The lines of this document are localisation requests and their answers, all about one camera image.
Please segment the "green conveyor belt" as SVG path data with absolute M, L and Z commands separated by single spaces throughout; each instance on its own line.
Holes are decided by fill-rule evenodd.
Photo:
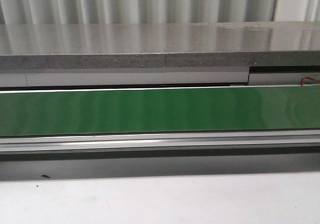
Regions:
M 318 86 L 3 92 L 3 137 L 317 129 Z

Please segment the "white pleated curtain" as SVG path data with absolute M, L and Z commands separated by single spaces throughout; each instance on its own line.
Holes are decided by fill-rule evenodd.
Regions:
M 318 21 L 320 0 L 0 0 L 1 24 Z

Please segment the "aluminium conveyor front rail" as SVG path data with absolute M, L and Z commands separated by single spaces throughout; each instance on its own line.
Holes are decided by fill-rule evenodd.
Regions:
M 210 131 L 135 134 L 78 134 L 3 137 L 0 152 L 70 153 L 89 151 L 169 151 L 190 149 L 246 149 L 316 147 L 320 131 Z

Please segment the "silver conveyor rear rail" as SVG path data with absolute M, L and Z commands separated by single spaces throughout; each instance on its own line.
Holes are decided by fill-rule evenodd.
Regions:
M 318 85 L 319 65 L 40 66 L 0 71 L 1 93 Z

